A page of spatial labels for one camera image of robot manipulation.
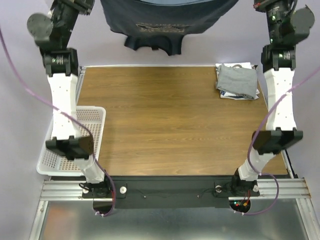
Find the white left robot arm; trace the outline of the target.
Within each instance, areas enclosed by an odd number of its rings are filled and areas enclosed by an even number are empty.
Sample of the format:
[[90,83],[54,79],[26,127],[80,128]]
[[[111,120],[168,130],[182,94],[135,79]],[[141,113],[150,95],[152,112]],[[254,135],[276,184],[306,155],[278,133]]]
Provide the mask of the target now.
[[111,181],[99,166],[94,152],[94,137],[83,136],[83,124],[77,121],[76,86],[77,50],[68,46],[79,15],[89,15],[93,0],[55,0],[48,14],[34,13],[27,20],[27,30],[40,50],[51,90],[53,126],[47,150],[73,161],[85,176],[79,186],[86,199],[112,196]]

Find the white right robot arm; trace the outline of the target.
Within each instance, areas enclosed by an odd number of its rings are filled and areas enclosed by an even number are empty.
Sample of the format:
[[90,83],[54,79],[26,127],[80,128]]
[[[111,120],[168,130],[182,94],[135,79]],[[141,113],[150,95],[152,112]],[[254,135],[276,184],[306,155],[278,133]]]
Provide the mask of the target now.
[[296,46],[310,35],[315,15],[305,6],[297,9],[296,0],[256,0],[253,7],[265,13],[269,44],[261,53],[267,84],[268,114],[252,134],[245,162],[236,169],[230,182],[235,196],[259,191],[257,179],[266,164],[303,138],[293,112],[293,78],[296,69]]

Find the blue tank top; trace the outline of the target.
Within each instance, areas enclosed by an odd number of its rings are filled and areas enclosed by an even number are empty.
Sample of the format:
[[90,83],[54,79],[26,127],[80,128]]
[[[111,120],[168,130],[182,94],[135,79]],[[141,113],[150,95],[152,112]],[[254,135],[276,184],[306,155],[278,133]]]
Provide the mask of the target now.
[[103,0],[110,30],[126,36],[124,46],[147,47],[168,56],[182,53],[186,35],[202,34],[236,5],[235,0]]

